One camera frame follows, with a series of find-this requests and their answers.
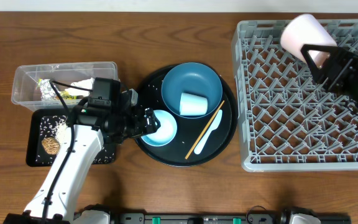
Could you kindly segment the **white tissue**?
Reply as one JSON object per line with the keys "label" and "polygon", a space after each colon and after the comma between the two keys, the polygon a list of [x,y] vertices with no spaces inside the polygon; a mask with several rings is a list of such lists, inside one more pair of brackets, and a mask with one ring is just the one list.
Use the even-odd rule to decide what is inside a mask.
{"label": "white tissue", "polygon": [[71,96],[88,96],[89,90],[92,90],[94,78],[73,82],[69,88],[65,89],[65,92]]}

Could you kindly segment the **yellow foil snack wrapper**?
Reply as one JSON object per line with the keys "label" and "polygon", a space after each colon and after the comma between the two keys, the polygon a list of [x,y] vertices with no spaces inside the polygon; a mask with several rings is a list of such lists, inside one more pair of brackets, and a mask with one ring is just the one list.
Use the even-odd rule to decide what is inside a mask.
{"label": "yellow foil snack wrapper", "polygon": [[[55,91],[53,90],[49,79],[39,79],[38,81],[38,89],[41,92],[41,100],[42,101],[48,101],[48,100],[58,100],[58,96],[55,93]],[[69,94],[69,92],[65,91],[65,90],[57,90],[60,94],[60,96],[64,99],[64,100],[76,100],[77,96],[71,95]]]}

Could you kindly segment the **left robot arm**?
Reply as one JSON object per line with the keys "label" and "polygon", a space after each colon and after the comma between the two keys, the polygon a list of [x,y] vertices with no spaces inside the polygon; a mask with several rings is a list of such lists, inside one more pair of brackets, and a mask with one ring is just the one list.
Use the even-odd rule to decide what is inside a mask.
{"label": "left robot arm", "polygon": [[95,78],[89,96],[68,112],[59,153],[35,197],[21,214],[10,213],[5,223],[111,223],[109,209],[96,204],[75,215],[88,171],[109,144],[155,133],[161,126],[152,108],[138,108],[135,91],[121,83]]}

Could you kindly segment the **pink cup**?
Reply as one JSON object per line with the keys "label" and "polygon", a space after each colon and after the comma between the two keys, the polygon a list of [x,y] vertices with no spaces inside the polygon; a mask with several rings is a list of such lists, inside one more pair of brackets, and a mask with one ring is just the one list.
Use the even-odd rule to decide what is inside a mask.
{"label": "pink cup", "polygon": [[305,44],[337,46],[335,40],[311,14],[302,14],[292,20],[283,30],[280,45],[287,52],[306,63],[301,48]]}

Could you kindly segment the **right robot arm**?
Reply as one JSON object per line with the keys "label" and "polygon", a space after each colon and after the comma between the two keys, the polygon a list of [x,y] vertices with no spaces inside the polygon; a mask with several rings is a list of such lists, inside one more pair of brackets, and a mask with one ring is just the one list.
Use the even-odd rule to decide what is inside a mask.
{"label": "right robot arm", "polygon": [[[322,66],[315,64],[309,52],[328,53]],[[342,47],[305,44],[301,48],[313,80],[331,93],[349,97],[347,109],[358,117],[358,55]]]}

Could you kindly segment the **brown cookie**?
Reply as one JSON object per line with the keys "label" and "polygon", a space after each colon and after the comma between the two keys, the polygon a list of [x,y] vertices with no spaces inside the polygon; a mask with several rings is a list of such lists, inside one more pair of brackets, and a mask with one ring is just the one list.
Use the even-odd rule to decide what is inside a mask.
{"label": "brown cookie", "polygon": [[60,143],[53,137],[44,138],[41,144],[45,152],[50,155],[56,155],[60,150]]}

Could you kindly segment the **light blue bowl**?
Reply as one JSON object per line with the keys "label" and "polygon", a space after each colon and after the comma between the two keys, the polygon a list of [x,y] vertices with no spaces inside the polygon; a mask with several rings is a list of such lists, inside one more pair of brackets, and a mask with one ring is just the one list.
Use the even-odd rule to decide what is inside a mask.
{"label": "light blue bowl", "polygon": [[142,136],[141,140],[149,146],[160,147],[173,140],[177,133],[177,122],[167,111],[155,110],[154,113],[160,121],[160,127],[155,133]]}

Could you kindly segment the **light blue cup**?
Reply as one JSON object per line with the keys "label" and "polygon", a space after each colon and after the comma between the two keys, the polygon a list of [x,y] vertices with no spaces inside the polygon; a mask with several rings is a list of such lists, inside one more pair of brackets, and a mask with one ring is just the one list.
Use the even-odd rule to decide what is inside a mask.
{"label": "light blue cup", "polygon": [[180,98],[181,116],[202,116],[208,110],[208,100],[205,97],[182,93]]}

